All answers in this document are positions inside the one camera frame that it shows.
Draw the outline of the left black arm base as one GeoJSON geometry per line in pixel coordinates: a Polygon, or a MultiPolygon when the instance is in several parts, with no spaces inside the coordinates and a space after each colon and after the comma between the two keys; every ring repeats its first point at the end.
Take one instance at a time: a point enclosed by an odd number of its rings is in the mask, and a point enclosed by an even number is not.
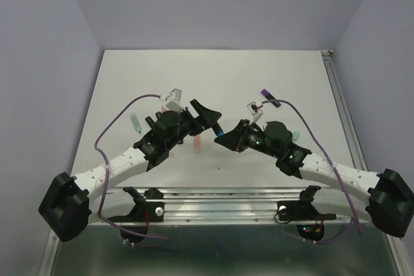
{"type": "Polygon", "coordinates": [[[103,215],[111,222],[159,223],[164,221],[164,193],[157,188],[149,188],[143,193],[134,187],[109,193],[104,203],[103,215]]]}

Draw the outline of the peach clear highlighter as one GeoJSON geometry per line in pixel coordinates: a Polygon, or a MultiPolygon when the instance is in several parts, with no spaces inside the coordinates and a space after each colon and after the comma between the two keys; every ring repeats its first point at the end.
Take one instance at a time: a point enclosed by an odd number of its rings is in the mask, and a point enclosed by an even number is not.
{"type": "Polygon", "coordinates": [[[197,135],[193,137],[193,149],[196,153],[200,153],[202,151],[201,135],[197,135]]]}

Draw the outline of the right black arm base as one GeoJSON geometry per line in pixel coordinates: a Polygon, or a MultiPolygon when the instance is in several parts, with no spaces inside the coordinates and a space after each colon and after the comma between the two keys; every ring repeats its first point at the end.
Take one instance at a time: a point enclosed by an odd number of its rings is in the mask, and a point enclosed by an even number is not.
{"type": "Polygon", "coordinates": [[[278,224],[296,224],[300,237],[312,242],[319,242],[325,234],[325,221],[336,220],[332,213],[321,213],[311,205],[314,196],[321,189],[320,186],[309,186],[300,193],[298,200],[285,200],[278,202],[278,209],[274,221],[278,224]]]}

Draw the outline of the mint green highlighter cap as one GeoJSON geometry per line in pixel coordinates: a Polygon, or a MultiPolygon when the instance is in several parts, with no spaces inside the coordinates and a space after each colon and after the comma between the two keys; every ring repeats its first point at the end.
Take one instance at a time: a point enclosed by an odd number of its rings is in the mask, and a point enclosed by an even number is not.
{"type": "Polygon", "coordinates": [[[298,131],[295,131],[292,135],[292,140],[295,142],[300,137],[300,133],[298,131]]]}

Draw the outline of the mint green clear highlighter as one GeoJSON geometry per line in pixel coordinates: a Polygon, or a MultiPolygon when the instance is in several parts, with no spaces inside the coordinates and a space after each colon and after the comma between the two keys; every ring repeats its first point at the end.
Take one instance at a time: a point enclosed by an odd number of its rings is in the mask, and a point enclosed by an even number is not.
{"type": "Polygon", "coordinates": [[[131,123],[133,125],[134,130],[141,134],[142,133],[142,127],[141,127],[141,124],[139,122],[138,116],[135,113],[131,113],[129,115],[129,117],[130,117],[130,120],[131,120],[131,123]]]}

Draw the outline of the blue cap black highlighter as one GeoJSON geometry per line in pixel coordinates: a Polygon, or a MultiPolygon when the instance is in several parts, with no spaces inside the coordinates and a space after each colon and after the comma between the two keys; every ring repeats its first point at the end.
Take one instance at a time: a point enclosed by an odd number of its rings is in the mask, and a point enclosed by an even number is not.
{"type": "Polygon", "coordinates": [[[222,127],[218,123],[212,125],[212,130],[214,131],[216,137],[220,137],[224,134],[222,127]]]}

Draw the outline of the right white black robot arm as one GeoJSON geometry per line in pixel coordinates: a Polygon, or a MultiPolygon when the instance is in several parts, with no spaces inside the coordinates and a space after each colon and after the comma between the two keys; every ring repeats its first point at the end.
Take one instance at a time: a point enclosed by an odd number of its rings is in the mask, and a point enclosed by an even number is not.
{"type": "Polygon", "coordinates": [[[269,122],[263,130],[240,121],[215,143],[234,152],[252,149],[276,159],[285,175],[311,181],[297,200],[283,201],[278,208],[282,222],[334,220],[337,216],[367,221],[393,237],[405,236],[413,219],[413,192],[396,172],[362,171],[330,163],[292,140],[281,122],[269,122]]]}

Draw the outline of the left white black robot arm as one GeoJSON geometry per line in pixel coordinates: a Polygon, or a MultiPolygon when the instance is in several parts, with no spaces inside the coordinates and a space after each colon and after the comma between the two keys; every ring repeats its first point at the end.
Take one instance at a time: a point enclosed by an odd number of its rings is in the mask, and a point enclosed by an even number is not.
{"type": "Polygon", "coordinates": [[[208,129],[217,136],[222,135],[218,124],[220,112],[206,108],[197,100],[191,100],[190,104],[197,116],[177,101],[166,100],[164,112],[157,112],[155,118],[146,117],[149,131],[121,155],[110,160],[95,144],[95,150],[103,157],[102,165],[83,173],[63,172],[54,177],[38,212],[60,241],[74,239],[87,227],[93,214],[90,206],[96,199],[105,200],[112,187],[160,165],[185,137],[197,136],[208,129]]]}

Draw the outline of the purple cap black highlighter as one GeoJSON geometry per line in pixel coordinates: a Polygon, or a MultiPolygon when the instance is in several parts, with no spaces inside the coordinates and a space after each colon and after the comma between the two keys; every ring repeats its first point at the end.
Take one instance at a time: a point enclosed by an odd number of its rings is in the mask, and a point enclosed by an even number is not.
{"type": "Polygon", "coordinates": [[[271,103],[273,106],[279,108],[281,107],[281,103],[276,100],[276,98],[266,89],[261,91],[261,94],[271,103]]]}

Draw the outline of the orange black highlighter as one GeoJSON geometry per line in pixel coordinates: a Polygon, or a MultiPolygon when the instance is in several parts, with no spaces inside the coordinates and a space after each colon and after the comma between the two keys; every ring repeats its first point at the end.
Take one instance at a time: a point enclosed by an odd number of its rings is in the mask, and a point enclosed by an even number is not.
{"type": "Polygon", "coordinates": [[[151,128],[154,128],[154,126],[155,126],[155,121],[152,119],[152,117],[150,117],[150,116],[147,116],[146,118],[145,118],[145,121],[146,121],[146,123],[151,127],[151,128]]]}

